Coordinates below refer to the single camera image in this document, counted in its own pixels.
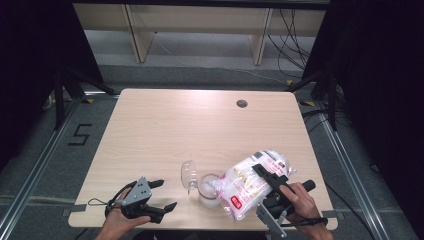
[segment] round transparent container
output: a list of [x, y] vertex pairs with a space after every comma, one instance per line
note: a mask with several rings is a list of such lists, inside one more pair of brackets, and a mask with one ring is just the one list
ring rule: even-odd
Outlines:
[[216, 198], [215, 188], [212, 185], [213, 181], [218, 178], [218, 174], [208, 173], [199, 182], [193, 160], [184, 162], [181, 166], [181, 182], [184, 188], [188, 190], [189, 194], [191, 190], [197, 188], [199, 191], [199, 201], [207, 208], [214, 208], [220, 203], [219, 199]]

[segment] floor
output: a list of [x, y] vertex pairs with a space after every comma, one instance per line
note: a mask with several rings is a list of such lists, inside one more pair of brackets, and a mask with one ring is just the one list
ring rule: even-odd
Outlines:
[[[247, 36], [158, 33], [146, 61], [137, 64], [127, 33], [86, 31], [86, 35], [104, 72], [119, 67], [137, 71], [142, 66], [161, 68], [166, 73], [177, 67], [192, 74], [208, 70], [229, 72], [238, 78], [253, 76], [264, 83], [269, 81], [285, 86], [287, 79], [296, 81], [296, 78], [287, 77], [284, 73], [300, 76], [302, 71], [288, 60], [279, 59], [278, 51], [269, 39], [261, 65], [255, 66]], [[272, 36], [272, 39], [281, 46], [279, 36]], [[298, 40], [303, 49], [311, 50], [314, 38]], [[288, 53], [301, 63], [298, 53]], [[118, 87], [130, 85], [130, 78], [122, 74], [117, 82], [111, 84]], [[323, 107], [323, 103], [319, 102], [314, 103], [314, 106], [308, 105], [312, 88], [313, 85], [310, 85], [296, 93], [299, 102], [305, 104], [300, 106], [302, 112]], [[86, 90], [96, 91], [89, 86]], [[84, 169], [89, 167], [107, 125], [107, 117], [95, 116], [110, 116], [116, 103], [116, 98], [102, 95], [93, 95], [93, 98], [99, 104], [67, 103], [68, 114], [74, 116], [68, 120], [68, 127], [62, 129], [62, 132], [52, 131], [54, 110], [46, 109], [37, 127], [28, 136], [20, 156], [1, 172], [0, 215], [15, 214], [18, 217], [10, 218], [13, 219], [10, 222], [4, 222], [5, 218], [2, 220], [0, 229], [6, 231], [1, 233], [0, 239], [76, 239], [80, 233], [83, 234], [79, 239], [92, 239], [96, 235], [97, 229], [84, 231], [66, 224], [69, 207], [84, 180]], [[340, 239], [418, 239], [378, 171], [370, 168], [372, 160], [361, 145], [354, 127], [350, 126], [348, 116], [343, 112], [337, 114], [337, 132], [332, 131], [324, 115], [305, 118], [324, 179], [330, 183], [329, 194], [339, 219], [339, 227], [334, 235]], [[84, 122], [95, 123], [91, 128], [90, 141], [84, 150], [71, 151], [67, 143], [75, 141], [75, 126]], [[342, 195], [352, 209], [338, 195]], [[12, 205], [17, 206], [17, 209], [11, 209]], [[367, 232], [352, 210], [366, 222], [371, 233]], [[127, 236], [127, 239], [131, 239], [134, 234]], [[294, 232], [289, 235], [289, 239], [304, 238]]]

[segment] person's left hand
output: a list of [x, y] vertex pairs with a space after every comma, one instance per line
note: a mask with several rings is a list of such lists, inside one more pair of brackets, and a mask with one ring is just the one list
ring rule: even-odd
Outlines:
[[[125, 189], [119, 196], [119, 199], [124, 199], [130, 190], [131, 188]], [[141, 216], [134, 219], [126, 218], [121, 212], [121, 204], [116, 203], [107, 215], [96, 239], [117, 240], [129, 233], [136, 226], [143, 225], [147, 222], [150, 222], [149, 216]]]

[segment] white plastic package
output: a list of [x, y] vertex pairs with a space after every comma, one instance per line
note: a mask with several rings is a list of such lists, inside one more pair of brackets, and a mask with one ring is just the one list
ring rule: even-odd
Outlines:
[[235, 221], [242, 220], [272, 188], [253, 170], [260, 163], [268, 172], [287, 178], [294, 172], [284, 156], [273, 150], [256, 152], [214, 181], [217, 198]]

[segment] wooden tabletop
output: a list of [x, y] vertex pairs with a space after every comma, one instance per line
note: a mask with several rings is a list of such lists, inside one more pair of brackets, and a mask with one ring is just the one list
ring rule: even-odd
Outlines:
[[[242, 108], [237, 101], [243, 100]], [[205, 208], [198, 192], [190, 195], [181, 183], [181, 165], [193, 160], [197, 175], [217, 173], [272, 149], [297, 170], [289, 182], [315, 181], [310, 194], [321, 211], [333, 210], [321, 171], [292, 93], [259, 91], [125, 89], [122, 91], [97, 149], [76, 204], [92, 198], [110, 200], [123, 186], [145, 176], [163, 179], [152, 189], [150, 206], [178, 202], [162, 223], [148, 229], [266, 230], [253, 209], [233, 222], [224, 209]], [[104, 206], [73, 212], [73, 227], [101, 227]], [[331, 218], [329, 229], [337, 227]]]

